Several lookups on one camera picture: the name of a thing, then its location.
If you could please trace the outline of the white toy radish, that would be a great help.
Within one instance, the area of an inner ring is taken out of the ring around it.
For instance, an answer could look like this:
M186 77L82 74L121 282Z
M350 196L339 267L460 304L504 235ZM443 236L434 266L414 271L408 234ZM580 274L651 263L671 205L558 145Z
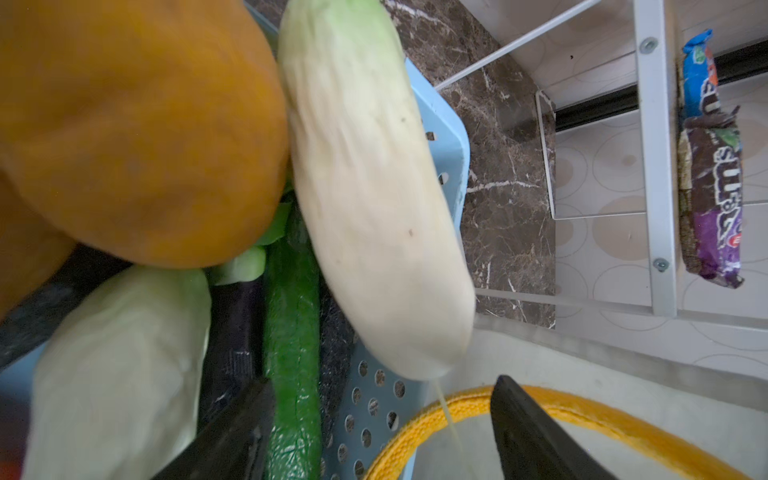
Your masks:
M389 370L445 375L470 343L474 285L388 11L291 1L278 65L292 182L334 299Z

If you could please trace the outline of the dark toy eggplant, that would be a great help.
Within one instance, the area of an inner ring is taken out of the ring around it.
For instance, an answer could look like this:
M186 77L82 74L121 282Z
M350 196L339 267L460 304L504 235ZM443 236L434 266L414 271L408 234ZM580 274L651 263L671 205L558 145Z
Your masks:
M199 432L263 370L264 280L213 286L210 293L211 326L202 370Z

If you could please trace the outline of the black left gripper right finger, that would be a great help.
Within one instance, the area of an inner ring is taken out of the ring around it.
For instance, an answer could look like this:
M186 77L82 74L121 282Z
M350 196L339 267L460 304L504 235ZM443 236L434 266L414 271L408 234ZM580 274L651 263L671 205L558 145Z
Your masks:
M498 377L490 415L506 479L612 479L511 377Z

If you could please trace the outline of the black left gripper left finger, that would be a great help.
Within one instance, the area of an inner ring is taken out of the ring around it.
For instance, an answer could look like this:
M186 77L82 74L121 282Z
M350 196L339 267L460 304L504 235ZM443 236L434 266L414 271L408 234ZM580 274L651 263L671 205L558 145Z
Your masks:
M252 381L154 479L261 479L275 408L272 382Z

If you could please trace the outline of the white grocery bag yellow handles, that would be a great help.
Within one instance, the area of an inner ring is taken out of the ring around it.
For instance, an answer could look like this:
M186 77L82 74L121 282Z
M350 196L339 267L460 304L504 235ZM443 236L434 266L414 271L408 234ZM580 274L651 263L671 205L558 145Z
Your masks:
M767 384L478 316L465 357L367 470L370 479L502 479L490 415L518 383L617 479L763 479Z

